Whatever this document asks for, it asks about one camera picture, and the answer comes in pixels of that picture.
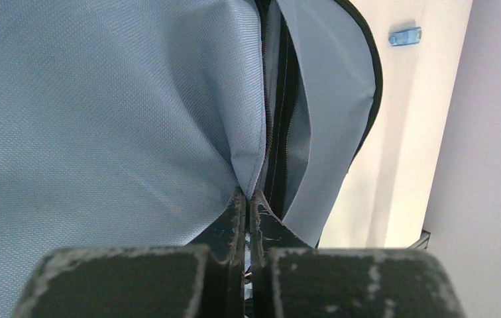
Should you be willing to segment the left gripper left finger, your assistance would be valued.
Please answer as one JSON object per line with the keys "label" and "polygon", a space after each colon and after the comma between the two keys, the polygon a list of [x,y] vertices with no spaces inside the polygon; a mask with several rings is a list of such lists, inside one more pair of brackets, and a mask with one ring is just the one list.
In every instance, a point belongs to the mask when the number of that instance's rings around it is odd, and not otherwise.
{"label": "left gripper left finger", "polygon": [[32,272],[13,317],[243,317],[246,199],[184,246],[63,248]]}

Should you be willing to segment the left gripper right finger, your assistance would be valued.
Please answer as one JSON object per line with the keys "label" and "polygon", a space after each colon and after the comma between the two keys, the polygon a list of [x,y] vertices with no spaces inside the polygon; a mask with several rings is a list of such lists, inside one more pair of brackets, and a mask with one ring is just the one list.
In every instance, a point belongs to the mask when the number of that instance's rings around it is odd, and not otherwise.
{"label": "left gripper right finger", "polygon": [[464,317],[441,263],[416,249],[316,249],[249,203],[255,317]]}

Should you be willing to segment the blue-grey backpack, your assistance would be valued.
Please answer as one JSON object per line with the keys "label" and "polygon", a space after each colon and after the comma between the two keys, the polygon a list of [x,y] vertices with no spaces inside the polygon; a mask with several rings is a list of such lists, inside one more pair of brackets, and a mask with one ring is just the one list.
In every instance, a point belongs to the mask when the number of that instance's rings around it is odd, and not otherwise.
{"label": "blue-grey backpack", "polygon": [[236,188],[314,246],[382,84],[350,1],[0,1],[0,317],[46,253],[186,244]]}

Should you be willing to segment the light blue highlighter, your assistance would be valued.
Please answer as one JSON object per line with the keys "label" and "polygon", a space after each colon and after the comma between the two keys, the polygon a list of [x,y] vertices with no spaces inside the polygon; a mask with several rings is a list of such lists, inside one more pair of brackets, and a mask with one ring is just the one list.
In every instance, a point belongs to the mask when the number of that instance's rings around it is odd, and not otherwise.
{"label": "light blue highlighter", "polygon": [[419,26],[407,28],[390,33],[388,42],[391,46],[410,46],[419,44],[421,41],[422,29]]}

